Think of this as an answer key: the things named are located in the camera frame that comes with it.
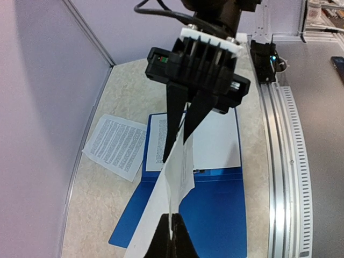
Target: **black phone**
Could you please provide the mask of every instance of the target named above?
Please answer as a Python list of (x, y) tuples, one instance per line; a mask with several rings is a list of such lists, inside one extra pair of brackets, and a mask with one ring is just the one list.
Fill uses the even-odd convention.
[(342, 56), (333, 56), (331, 62), (344, 83), (344, 58)]

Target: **open folder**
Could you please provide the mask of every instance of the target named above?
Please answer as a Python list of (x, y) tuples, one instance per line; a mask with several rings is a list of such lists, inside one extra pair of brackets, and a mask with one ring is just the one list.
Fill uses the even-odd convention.
[[(231, 119), (229, 119), (229, 115), (219, 117), (226, 122), (217, 121), (217, 119), (209, 119), (208, 121), (214, 125), (221, 123), (226, 125), (227, 123), (228, 133), (231, 132), (232, 135), (236, 135), (235, 140), (238, 142), (238, 149), (231, 150), (231, 152), (238, 151), (239, 167), (197, 169), (194, 174), (195, 188), (189, 192), (179, 206), (179, 213), (182, 215), (191, 241), (200, 257), (245, 258), (247, 256), (245, 196), (238, 123), (235, 111), (232, 110), (232, 112)], [(154, 133), (152, 130), (154, 116), (156, 115), (151, 115), (148, 122), (141, 183), (109, 240), (110, 244), (116, 246), (128, 247), (159, 176), (158, 171), (146, 171), (149, 143), (150, 139), (153, 138), (152, 132)], [(197, 134), (195, 132), (193, 148), (197, 145), (196, 140)]]

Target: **marble-patterned surface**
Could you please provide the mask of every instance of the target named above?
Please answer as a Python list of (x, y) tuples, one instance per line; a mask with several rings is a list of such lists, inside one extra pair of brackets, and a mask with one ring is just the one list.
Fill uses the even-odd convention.
[[(166, 111), (165, 87), (146, 79), (146, 60), (114, 67), (88, 137), (103, 114), (147, 123), (148, 115)], [(267, 257), (269, 182), (266, 136), (258, 90), (248, 54), (236, 67), (251, 80), (238, 107), (244, 171), (248, 257)], [(112, 231), (136, 189), (141, 172), (128, 182), (82, 155), (68, 212), (62, 257), (121, 258), (125, 249), (108, 244)]]

